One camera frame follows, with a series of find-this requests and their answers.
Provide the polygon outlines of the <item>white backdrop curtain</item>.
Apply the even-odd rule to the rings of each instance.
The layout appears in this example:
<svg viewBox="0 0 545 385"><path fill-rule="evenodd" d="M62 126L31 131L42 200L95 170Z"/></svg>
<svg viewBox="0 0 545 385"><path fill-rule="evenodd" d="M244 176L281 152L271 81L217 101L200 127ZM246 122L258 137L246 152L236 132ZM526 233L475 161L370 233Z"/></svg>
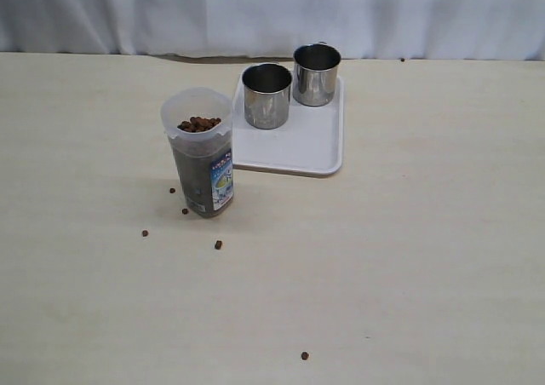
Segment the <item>white backdrop curtain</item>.
<svg viewBox="0 0 545 385"><path fill-rule="evenodd" d="M540 60L544 0L1 0L4 51Z"/></svg>

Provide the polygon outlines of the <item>clear plastic container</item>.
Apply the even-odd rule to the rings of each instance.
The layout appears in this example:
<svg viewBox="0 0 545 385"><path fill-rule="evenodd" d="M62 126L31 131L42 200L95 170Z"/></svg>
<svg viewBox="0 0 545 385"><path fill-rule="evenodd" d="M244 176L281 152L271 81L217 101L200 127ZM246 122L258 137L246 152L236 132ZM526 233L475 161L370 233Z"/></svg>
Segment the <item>clear plastic container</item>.
<svg viewBox="0 0 545 385"><path fill-rule="evenodd" d="M188 208L219 215L234 195L231 101L198 87L166 100L160 116Z"/></svg>

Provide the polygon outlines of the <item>steel mug with kibble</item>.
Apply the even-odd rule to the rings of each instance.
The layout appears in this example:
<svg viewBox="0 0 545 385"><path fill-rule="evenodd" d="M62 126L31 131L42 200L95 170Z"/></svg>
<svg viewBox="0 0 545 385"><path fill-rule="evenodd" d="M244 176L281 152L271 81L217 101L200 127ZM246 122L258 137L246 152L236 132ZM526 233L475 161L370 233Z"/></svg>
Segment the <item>steel mug with kibble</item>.
<svg viewBox="0 0 545 385"><path fill-rule="evenodd" d="M336 92L339 51L327 43L311 43L297 48L293 59L295 100L310 107L329 104Z"/></svg>

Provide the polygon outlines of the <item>white plastic tray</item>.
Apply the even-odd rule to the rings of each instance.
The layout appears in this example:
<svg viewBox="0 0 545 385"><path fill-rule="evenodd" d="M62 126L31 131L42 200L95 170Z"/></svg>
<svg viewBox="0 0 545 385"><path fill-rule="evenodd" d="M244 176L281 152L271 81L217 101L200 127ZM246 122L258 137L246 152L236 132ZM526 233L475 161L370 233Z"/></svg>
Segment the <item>white plastic tray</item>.
<svg viewBox="0 0 545 385"><path fill-rule="evenodd" d="M239 82L232 99L234 166L313 177L335 174L343 161L344 95L344 82L338 77L329 104L310 107L291 101L284 125L257 129L244 118L244 86Z"/></svg>

